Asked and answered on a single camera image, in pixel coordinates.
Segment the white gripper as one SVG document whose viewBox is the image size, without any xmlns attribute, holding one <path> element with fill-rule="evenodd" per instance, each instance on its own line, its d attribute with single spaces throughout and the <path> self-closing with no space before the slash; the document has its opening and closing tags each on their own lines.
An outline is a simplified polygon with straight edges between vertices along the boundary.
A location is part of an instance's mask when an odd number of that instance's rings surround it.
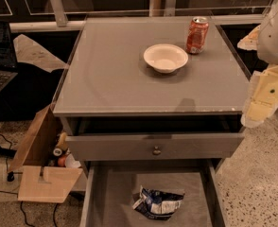
<svg viewBox="0 0 278 227">
<path fill-rule="evenodd" d="M 258 58 L 269 64 L 263 72 L 253 72 L 242 111 L 241 124 L 255 128 L 278 109 L 278 13 L 272 18 L 267 16 L 237 47 L 247 51 L 257 49 Z"/>
</svg>

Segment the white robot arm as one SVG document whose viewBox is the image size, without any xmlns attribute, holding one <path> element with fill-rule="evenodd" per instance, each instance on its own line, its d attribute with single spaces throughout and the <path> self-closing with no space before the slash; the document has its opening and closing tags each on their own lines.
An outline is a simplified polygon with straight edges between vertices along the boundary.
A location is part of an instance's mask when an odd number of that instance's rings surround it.
<svg viewBox="0 0 278 227">
<path fill-rule="evenodd" d="M 252 73 L 242 111 L 241 124 L 254 128 L 278 109 L 278 2 L 271 7 L 262 23 L 239 41 L 237 47 L 255 50 L 258 59 L 268 64 L 262 72 Z"/>
</svg>

